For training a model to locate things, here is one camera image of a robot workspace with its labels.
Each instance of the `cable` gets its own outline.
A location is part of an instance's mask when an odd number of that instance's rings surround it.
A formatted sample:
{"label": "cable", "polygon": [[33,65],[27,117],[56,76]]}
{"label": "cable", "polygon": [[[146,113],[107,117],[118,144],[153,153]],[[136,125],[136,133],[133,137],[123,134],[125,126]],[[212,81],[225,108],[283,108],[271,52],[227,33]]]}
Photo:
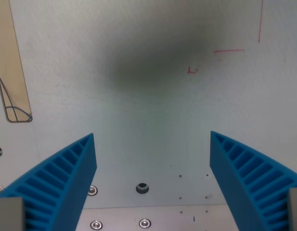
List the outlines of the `cable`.
{"label": "cable", "polygon": [[6,93],[7,97],[8,97],[8,100],[9,100],[10,105],[11,105],[11,106],[7,106],[7,107],[5,106],[5,109],[8,109],[8,108],[12,108],[12,109],[13,109],[13,113],[14,113],[14,116],[15,116],[15,119],[16,119],[17,122],[18,122],[19,120],[18,120],[18,117],[17,117],[17,113],[15,112],[15,109],[21,111],[22,113],[24,113],[25,115],[27,115],[27,116],[29,117],[29,119],[27,120],[27,122],[32,121],[33,117],[32,117],[29,113],[27,113],[26,111],[22,110],[22,109],[19,108],[19,107],[15,107],[15,106],[13,105],[12,100],[10,99],[9,94],[8,94],[8,92],[7,92],[7,89],[6,89],[6,87],[5,87],[5,85],[4,85],[4,83],[3,83],[3,81],[2,81],[1,78],[0,78],[0,83],[1,83],[1,85],[3,86],[3,88],[4,88],[4,91],[5,91],[5,93]]}
{"label": "cable", "polygon": [[1,78],[0,78],[0,83],[3,86],[3,88],[4,88],[5,92],[6,92],[6,95],[7,95],[8,99],[9,99],[11,108],[13,109],[13,113],[14,113],[15,119],[18,121],[18,117],[17,117],[17,114],[15,112],[15,109],[14,109],[14,106],[13,106],[13,103],[12,103],[12,100],[10,99],[9,94],[8,94],[8,92],[7,92],[6,88],[5,88],[5,85],[4,85],[4,83],[3,83],[3,81],[2,81]]}
{"label": "cable", "polygon": [[26,111],[22,110],[21,108],[18,108],[18,107],[15,107],[15,106],[13,106],[13,107],[11,107],[11,106],[7,106],[6,109],[8,109],[8,108],[14,108],[14,109],[17,109],[17,110],[23,112],[25,115],[27,115],[27,116],[29,117],[29,120],[33,119],[32,116],[31,116],[29,113],[27,113]]}

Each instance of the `wooden block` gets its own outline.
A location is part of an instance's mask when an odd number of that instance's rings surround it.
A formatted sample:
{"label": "wooden block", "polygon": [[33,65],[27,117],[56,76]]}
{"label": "wooden block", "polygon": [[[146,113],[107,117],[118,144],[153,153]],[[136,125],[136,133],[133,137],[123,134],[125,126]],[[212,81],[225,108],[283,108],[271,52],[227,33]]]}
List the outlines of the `wooden block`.
{"label": "wooden block", "polygon": [[[6,87],[13,106],[21,108],[31,115],[9,0],[0,0],[0,78]],[[16,122],[13,109],[6,109],[11,104],[1,83],[0,88],[7,119],[10,122]],[[15,112],[19,122],[29,119],[20,110],[15,109]]]}

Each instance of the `white metal plate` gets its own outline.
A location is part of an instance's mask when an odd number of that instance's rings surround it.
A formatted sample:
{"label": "white metal plate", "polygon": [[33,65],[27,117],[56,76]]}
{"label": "white metal plate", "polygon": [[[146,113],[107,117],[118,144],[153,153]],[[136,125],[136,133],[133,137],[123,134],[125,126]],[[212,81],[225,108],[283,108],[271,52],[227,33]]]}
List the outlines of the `white metal plate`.
{"label": "white metal plate", "polygon": [[[91,132],[85,208],[225,203],[211,130],[297,171],[297,0],[264,1],[260,44],[260,0],[11,7],[34,120],[9,124],[0,104],[0,184]],[[227,49],[245,51],[213,52]]]}
{"label": "white metal plate", "polygon": [[94,220],[103,224],[102,231],[143,231],[143,218],[151,221],[148,231],[238,231],[227,205],[84,209],[77,231],[92,231]]}

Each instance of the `red marker line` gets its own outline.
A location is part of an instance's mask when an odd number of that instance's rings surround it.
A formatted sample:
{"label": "red marker line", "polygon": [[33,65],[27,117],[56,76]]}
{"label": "red marker line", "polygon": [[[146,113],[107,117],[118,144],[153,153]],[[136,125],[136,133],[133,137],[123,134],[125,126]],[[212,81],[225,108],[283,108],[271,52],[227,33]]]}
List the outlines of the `red marker line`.
{"label": "red marker line", "polygon": [[261,30],[262,30],[263,4],[264,4],[264,0],[262,0],[262,7],[261,7],[261,10],[260,10],[260,23],[259,23],[258,43],[260,42],[260,33],[261,33]]}
{"label": "red marker line", "polygon": [[214,53],[224,53],[224,52],[233,52],[233,51],[245,51],[244,49],[235,49],[235,50],[218,50],[214,51]]}

